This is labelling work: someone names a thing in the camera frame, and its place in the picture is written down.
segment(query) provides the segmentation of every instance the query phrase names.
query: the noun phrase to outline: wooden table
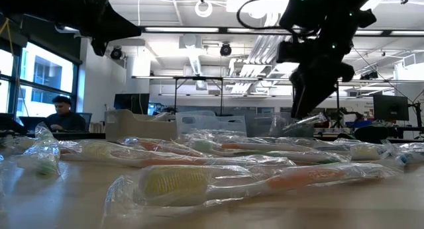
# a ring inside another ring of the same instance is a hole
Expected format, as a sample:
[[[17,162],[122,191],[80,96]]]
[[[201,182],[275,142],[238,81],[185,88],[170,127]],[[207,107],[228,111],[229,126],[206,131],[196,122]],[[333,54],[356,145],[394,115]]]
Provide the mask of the wooden table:
[[[6,210],[0,212],[0,228],[99,228],[109,186],[121,174],[135,170],[63,161],[59,178],[43,179],[7,163],[3,170]],[[104,228],[422,228],[424,166],[410,167],[404,175],[381,181],[306,187],[177,217],[162,215],[153,226],[143,226],[153,221],[144,216],[137,223],[131,218],[110,220]]]

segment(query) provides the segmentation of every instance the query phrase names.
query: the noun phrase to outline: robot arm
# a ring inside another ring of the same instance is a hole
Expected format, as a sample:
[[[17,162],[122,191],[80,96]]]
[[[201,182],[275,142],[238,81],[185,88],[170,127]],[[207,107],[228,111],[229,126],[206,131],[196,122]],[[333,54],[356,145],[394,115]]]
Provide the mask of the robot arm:
[[[336,91],[336,82],[350,81],[352,66],[342,63],[353,47],[358,27],[376,22],[371,10],[360,8],[368,0],[289,0],[280,26],[293,34],[292,42],[278,47],[277,63],[297,62],[290,76],[295,89],[292,117],[307,116],[319,103]],[[293,26],[303,29],[293,31]]]

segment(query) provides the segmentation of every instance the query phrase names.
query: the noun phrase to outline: man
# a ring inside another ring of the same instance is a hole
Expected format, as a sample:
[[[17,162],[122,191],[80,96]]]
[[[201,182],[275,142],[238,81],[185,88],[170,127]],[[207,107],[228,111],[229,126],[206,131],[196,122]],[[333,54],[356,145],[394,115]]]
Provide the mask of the man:
[[[85,131],[85,120],[82,116],[70,111],[71,101],[67,97],[57,96],[53,99],[56,113],[47,117],[53,130]]]

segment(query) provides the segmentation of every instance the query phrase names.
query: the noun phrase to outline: monitor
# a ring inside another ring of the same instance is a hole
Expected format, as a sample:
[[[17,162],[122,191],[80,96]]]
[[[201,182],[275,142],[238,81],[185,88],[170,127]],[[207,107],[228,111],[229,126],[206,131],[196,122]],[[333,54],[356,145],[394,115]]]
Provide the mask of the monitor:
[[[406,97],[373,95],[374,119],[409,120],[408,99]]]
[[[148,93],[116,94],[113,107],[117,110],[128,109],[134,114],[148,114]]]
[[[20,116],[19,119],[24,124],[24,127],[29,131],[32,132],[35,130],[38,124],[43,122],[46,127],[49,129],[49,131],[52,132],[52,129],[50,127],[50,123],[47,121],[47,118],[45,117],[39,117],[39,116]]]

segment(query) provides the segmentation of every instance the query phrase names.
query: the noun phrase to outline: window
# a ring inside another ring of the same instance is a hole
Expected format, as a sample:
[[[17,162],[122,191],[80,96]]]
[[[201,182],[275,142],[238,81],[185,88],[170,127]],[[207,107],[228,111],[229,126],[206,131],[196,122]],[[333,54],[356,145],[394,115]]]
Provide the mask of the window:
[[[54,114],[52,100],[72,95],[76,70],[72,62],[28,43],[22,50],[17,116]]]
[[[12,76],[13,56],[11,53],[0,50],[0,71],[1,74]]]
[[[7,113],[9,106],[9,82],[0,80],[0,113]]]
[[[22,85],[18,97],[17,116],[50,116],[56,113],[52,100],[59,95],[69,97]]]
[[[23,48],[21,79],[72,92],[74,65],[47,50],[28,43]]]

